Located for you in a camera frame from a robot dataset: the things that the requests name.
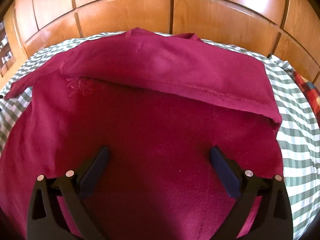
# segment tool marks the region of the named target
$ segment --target metal pin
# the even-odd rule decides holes
[[[280,175],[276,175],[276,176],[275,176],[275,179],[278,180],[278,181],[281,181],[281,180],[282,180],[282,177],[281,177]]]
[[[41,181],[43,179],[44,179],[44,176],[42,174],[37,177],[37,181]]]
[[[74,171],[67,171],[66,176],[67,177],[72,177],[75,174]]]
[[[252,176],[253,176],[253,172],[250,171],[250,170],[246,170],[246,171],[244,172],[244,174],[245,174],[246,176],[248,176],[248,177],[252,177]]]

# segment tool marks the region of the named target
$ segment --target wooden headboard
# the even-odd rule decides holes
[[[4,24],[16,62],[1,86],[42,48],[134,27],[274,54],[320,86],[320,20],[308,0],[15,0]]]

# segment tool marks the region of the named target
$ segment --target green and white checkered fabric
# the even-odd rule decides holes
[[[70,39],[46,49],[42,49],[28,59],[0,91],[5,95],[11,84],[36,70],[55,54],[67,51],[87,40],[117,35],[100,33],[88,38]],[[293,238],[299,238],[313,221],[320,209],[320,130],[312,109],[290,77],[293,68],[287,61],[277,57],[264,57],[235,45],[225,45],[209,40],[204,42],[223,49],[244,53],[264,63],[273,93],[282,116],[282,124],[277,134],[283,164],[285,184],[290,198],[293,217]],[[18,98],[0,100],[0,153],[9,133],[32,97],[32,88],[27,88]]]

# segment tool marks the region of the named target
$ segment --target red plaid fabric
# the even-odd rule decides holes
[[[315,113],[318,124],[320,121],[320,92],[317,87],[307,79],[303,78],[298,72],[294,71],[294,81],[309,102],[312,111]]]

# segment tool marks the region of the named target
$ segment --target bed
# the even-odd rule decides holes
[[[295,239],[318,213],[319,126],[291,78],[294,67],[319,82],[320,21],[308,0],[15,0],[4,23],[16,62],[1,80],[3,94],[53,55],[134,27],[159,35],[197,33],[206,43],[260,60],[283,119],[277,140]],[[31,98],[27,88],[1,101],[1,149]]]

